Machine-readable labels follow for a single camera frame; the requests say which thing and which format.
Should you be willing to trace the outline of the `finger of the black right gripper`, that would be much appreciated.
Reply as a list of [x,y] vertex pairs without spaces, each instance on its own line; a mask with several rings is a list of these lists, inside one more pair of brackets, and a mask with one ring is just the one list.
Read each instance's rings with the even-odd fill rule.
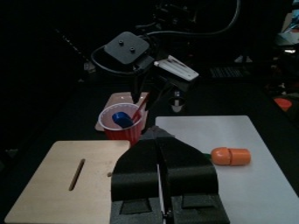
[[142,82],[142,75],[137,73],[133,78],[133,103],[138,102],[140,93],[141,93],[141,82]]
[[149,110],[154,103],[158,101],[161,96],[169,91],[169,84],[153,84],[148,93],[146,103],[145,103],[145,109]]

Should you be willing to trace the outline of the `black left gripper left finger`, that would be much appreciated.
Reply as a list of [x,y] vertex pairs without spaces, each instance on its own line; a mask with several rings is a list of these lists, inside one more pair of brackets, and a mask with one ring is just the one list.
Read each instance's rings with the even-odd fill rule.
[[150,127],[116,161],[110,179],[109,224],[162,224],[154,140]]

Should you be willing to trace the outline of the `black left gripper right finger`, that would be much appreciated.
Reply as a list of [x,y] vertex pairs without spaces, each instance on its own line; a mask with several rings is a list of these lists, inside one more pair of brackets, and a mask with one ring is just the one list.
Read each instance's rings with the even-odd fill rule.
[[205,155],[156,128],[154,149],[166,224],[229,224],[217,173]]

